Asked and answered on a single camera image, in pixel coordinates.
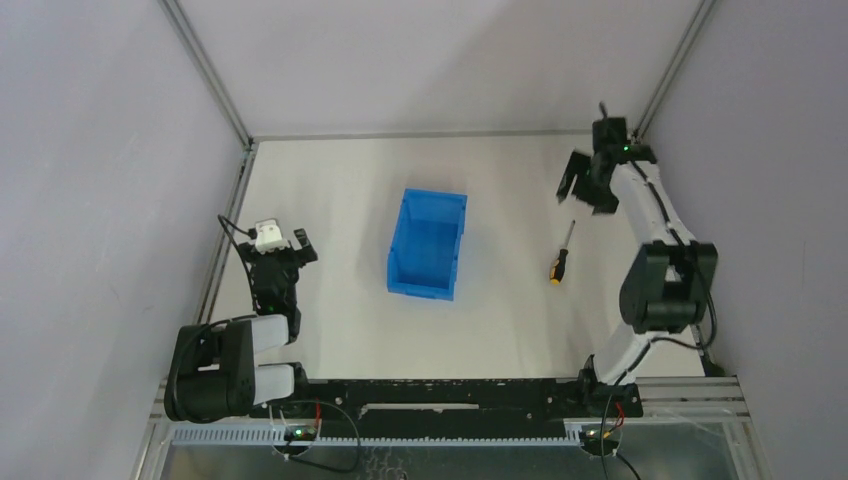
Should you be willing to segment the yellow black handled screwdriver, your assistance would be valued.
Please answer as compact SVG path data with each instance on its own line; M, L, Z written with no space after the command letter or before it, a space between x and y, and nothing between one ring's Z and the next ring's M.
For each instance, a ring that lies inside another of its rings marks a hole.
M575 226L576 226L576 221L572 220L570 225L569 225L568 231L566 233L564 242L561 245L561 247L559 248L557 256L555 257L554 261L552 262L552 265L551 265L551 268L550 268L550 271L549 271L549 281L552 284L555 284L555 285L560 284L562 282L564 276L565 276L567 258L568 258L568 255L569 255L568 247L569 247Z

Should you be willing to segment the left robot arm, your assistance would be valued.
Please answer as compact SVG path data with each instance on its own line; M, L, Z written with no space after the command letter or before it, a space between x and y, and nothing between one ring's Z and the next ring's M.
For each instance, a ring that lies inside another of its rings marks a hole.
M261 366L256 360L300 333L297 283L301 269L318 255L305 230L295 230L294 237L297 247L266 225L254 241L237 245L253 312L179 330L164 395L169 419L212 423L245 416L270 400L290 417L310 409L313 392L295 379L292 365Z

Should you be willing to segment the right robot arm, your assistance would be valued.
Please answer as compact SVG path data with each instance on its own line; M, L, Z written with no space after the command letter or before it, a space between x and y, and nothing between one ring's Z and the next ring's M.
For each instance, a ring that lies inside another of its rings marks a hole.
M719 255L684 225L652 148L629 136L623 117L593 122L592 150L571 153L556 198L574 198L594 216L623 212L637 241L619 289L619 324L578 376L579 406L602 416L634 388L636 370L654 345L704 352L715 342L711 287Z

